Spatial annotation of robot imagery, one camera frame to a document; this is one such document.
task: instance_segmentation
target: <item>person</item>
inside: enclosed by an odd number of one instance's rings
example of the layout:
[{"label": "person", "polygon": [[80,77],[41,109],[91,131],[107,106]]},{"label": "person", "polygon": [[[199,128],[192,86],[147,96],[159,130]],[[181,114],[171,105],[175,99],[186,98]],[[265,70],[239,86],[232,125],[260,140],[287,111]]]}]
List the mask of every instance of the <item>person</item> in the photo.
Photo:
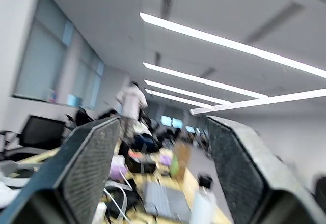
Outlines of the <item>person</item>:
[{"label": "person", "polygon": [[122,89],[117,94],[116,99],[122,105],[122,140],[131,144],[131,140],[133,139],[133,126],[138,120],[139,111],[147,107],[146,98],[139,89],[138,84],[132,82],[130,86]]}]

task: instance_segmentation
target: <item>led light strip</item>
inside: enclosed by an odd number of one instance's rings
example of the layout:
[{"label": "led light strip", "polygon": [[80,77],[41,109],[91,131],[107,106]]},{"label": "led light strip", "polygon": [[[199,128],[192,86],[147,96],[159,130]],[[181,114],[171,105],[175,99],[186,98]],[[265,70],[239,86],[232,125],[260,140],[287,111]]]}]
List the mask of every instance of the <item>led light strip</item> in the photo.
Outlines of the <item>led light strip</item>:
[{"label": "led light strip", "polygon": [[195,108],[195,109],[191,109],[190,112],[192,115],[195,115],[195,114],[202,114],[207,112],[222,111],[222,110],[229,110],[235,108],[245,108],[245,107],[259,106],[259,105],[272,104],[272,103],[282,103],[282,102],[303,100],[308,98],[318,98],[324,96],[326,96],[326,89],[319,89],[319,90],[312,90],[312,91],[301,92],[301,93],[292,93],[287,95],[274,96],[274,97],[263,98],[263,99],[242,101],[237,103],[231,103],[230,105],[217,105],[217,106],[213,106],[211,109]]},{"label": "led light strip", "polygon": [[271,53],[271,52],[267,52],[255,47],[251,47],[239,42],[235,42],[223,37],[219,37],[219,36],[215,36],[212,35],[210,33],[206,33],[206,32],[202,32],[190,27],[186,27],[184,25],[180,25],[180,24],[176,24],[164,19],[160,19],[157,18],[155,16],[152,15],[148,15],[148,14],[144,14],[144,13],[140,13],[140,17],[143,19],[143,21],[145,21],[146,23],[149,24],[153,24],[165,29],[169,29],[171,31],[175,31],[181,34],[185,34],[187,36],[191,36],[191,37],[195,37],[207,42],[211,42],[211,43],[215,43],[217,45],[221,45],[224,47],[229,47],[241,52],[245,52],[245,53],[249,53],[252,54],[254,56],[258,56],[261,57],[263,59],[267,59],[282,65],[286,65],[286,66],[290,66],[292,68],[298,69],[298,70],[302,70],[323,78],[326,78],[326,71],[322,70],[322,69],[318,69],[316,67],[310,66],[310,65],[306,65],[304,63]]},{"label": "led light strip", "polygon": [[143,62],[143,64],[148,69],[156,70],[158,72],[162,72],[162,73],[165,73],[165,74],[168,74],[168,75],[177,76],[177,77],[180,77],[180,78],[183,78],[183,79],[192,80],[192,81],[202,83],[202,84],[206,84],[206,85],[209,85],[209,86],[212,86],[212,87],[221,88],[221,89],[228,90],[228,91],[231,91],[231,92],[244,94],[244,95],[254,97],[254,98],[267,98],[268,97],[267,95],[264,95],[264,94],[255,93],[255,92],[252,92],[252,91],[248,91],[248,90],[245,90],[245,89],[242,89],[242,88],[237,88],[237,87],[234,87],[234,86],[230,86],[230,85],[223,84],[223,83],[216,82],[216,81],[212,81],[212,80],[207,80],[207,79],[200,78],[200,77],[197,77],[197,76],[194,76],[194,75],[188,75],[188,74],[181,73],[181,72],[178,72],[178,71],[175,71],[175,70],[170,70],[170,69],[163,68],[163,67],[160,67],[160,66],[151,65],[151,64],[148,64],[148,63],[145,63],[145,62]]},{"label": "led light strip", "polygon": [[218,98],[212,98],[212,97],[209,97],[209,96],[206,96],[206,95],[202,95],[202,94],[199,94],[199,93],[193,93],[193,92],[186,91],[186,90],[179,89],[179,88],[170,87],[170,86],[163,85],[163,84],[156,83],[156,82],[152,82],[152,81],[149,81],[149,80],[144,80],[144,82],[147,85],[150,85],[150,86],[153,86],[153,87],[156,87],[156,88],[161,88],[161,89],[164,89],[164,90],[168,90],[168,91],[175,92],[175,93],[180,93],[180,94],[187,95],[187,96],[194,97],[194,98],[199,98],[199,99],[210,101],[210,102],[213,102],[213,103],[231,104],[231,102],[229,102],[229,101],[225,101],[225,100],[218,99]]},{"label": "led light strip", "polygon": [[169,95],[169,94],[156,92],[156,91],[149,90],[149,89],[145,89],[145,91],[148,94],[152,94],[152,95],[155,95],[155,96],[158,96],[158,97],[162,97],[162,98],[171,99],[171,100],[178,101],[178,102],[181,102],[181,103],[187,103],[187,104],[191,104],[193,106],[202,107],[202,108],[208,108],[208,109],[211,109],[212,108],[212,106],[209,105],[209,104],[192,101],[192,100],[185,99],[185,98],[179,98],[179,97],[176,97],[176,96],[172,96],[172,95]]}]

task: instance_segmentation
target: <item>wall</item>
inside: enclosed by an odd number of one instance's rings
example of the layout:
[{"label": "wall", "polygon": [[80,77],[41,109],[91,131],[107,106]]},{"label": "wall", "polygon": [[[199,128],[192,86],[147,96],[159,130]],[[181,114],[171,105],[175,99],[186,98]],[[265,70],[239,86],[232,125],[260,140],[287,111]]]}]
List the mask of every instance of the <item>wall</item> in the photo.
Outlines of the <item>wall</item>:
[{"label": "wall", "polygon": [[322,116],[260,116],[228,118],[252,127],[270,150],[314,189],[320,173],[326,175],[326,130]]},{"label": "wall", "polygon": [[[65,114],[74,117],[77,108],[65,105],[37,102],[32,100],[9,98],[8,112],[5,119],[5,130],[20,132],[24,127],[28,115],[43,116],[56,120],[65,120]],[[88,110],[87,113],[93,117],[94,112]]]},{"label": "wall", "polygon": [[100,114],[110,108],[119,111],[117,93],[130,84],[130,75],[122,70],[106,66],[98,91],[95,111]]},{"label": "wall", "polygon": [[37,0],[0,0],[0,128],[25,47]]}]

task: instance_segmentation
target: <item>ceiling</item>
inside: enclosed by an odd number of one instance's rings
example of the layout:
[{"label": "ceiling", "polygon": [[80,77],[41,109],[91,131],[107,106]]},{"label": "ceiling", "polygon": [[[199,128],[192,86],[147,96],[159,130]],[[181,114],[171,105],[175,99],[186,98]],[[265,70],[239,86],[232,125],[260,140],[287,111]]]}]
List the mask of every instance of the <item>ceiling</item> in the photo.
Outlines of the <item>ceiling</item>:
[{"label": "ceiling", "polygon": [[[108,65],[128,72],[142,88],[150,88],[143,82],[147,79],[231,102],[252,99],[146,69],[142,62],[195,76],[208,74],[206,79],[268,96],[326,88],[324,78],[143,23],[139,17],[139,12],[163,16],[172,22],[326,70],[326,0],[170,0],[165,6],[164,0],[56,1],[99,56]],[[194,108],[146,96],[158,103]],[[325,108],[326,99],[316,98],[236,109],[231,113],[319,113]]]}]

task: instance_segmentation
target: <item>computer monitor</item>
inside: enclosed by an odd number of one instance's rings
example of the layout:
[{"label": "computer monitor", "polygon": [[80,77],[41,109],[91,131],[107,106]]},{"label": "computer monitor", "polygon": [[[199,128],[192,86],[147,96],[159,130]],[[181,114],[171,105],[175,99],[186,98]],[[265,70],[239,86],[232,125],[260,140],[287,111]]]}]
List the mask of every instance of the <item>computer monitor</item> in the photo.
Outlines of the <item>computer monitor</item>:
[{"label": "computer monitor", "polygon": [[326,216],[256,132],[208,116],[211,156],[235,224],[323,224]]},{"label": "computer monitor", "polygon": [[62,143],[65,122],[40,116],[30,116],[19,135],[24,147],[55,149]]},{"label": "computer monitor", "polygon": [[90,224],[119,130],[119,117],[77,127],[2,212],[0,223]]}]

